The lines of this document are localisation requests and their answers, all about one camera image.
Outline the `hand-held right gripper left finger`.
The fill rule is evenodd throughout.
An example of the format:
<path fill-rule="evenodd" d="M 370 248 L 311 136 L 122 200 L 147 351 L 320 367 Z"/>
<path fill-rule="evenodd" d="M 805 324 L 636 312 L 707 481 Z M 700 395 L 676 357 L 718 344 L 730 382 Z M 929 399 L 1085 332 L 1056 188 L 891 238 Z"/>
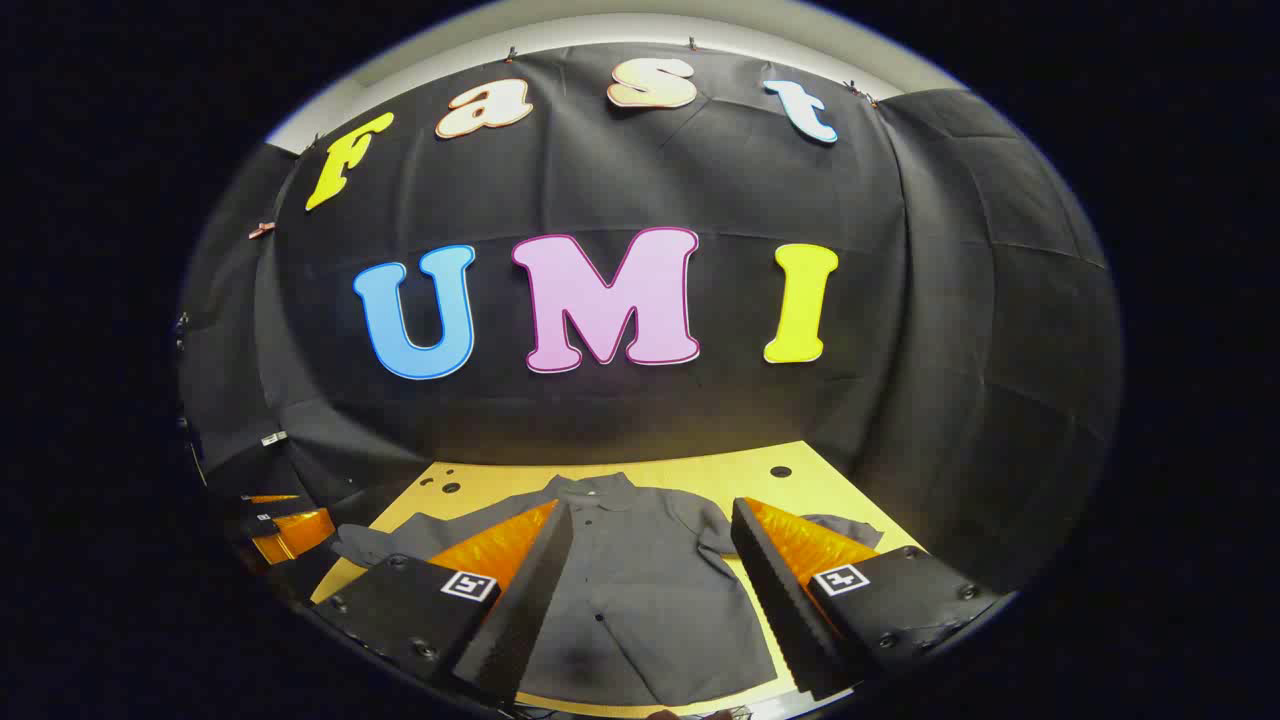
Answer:
<path fill-rule="evenodd" d="M 573 542 L 559 501 L 448 550 L 396 550 L 314 605 L 378 666 L 453 701 L 512 701 Z"/>

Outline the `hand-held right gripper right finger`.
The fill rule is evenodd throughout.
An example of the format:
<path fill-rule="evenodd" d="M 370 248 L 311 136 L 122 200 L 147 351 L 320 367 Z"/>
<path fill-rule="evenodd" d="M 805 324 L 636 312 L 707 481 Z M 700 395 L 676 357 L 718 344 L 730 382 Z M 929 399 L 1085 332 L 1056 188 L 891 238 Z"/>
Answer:
<path fill-rule="evenodd" d="M 824 700 L 925 666 L 1001 594 L 923 548 L 878 552 L 755 498 L 732 541 L 800 691 Z"/>

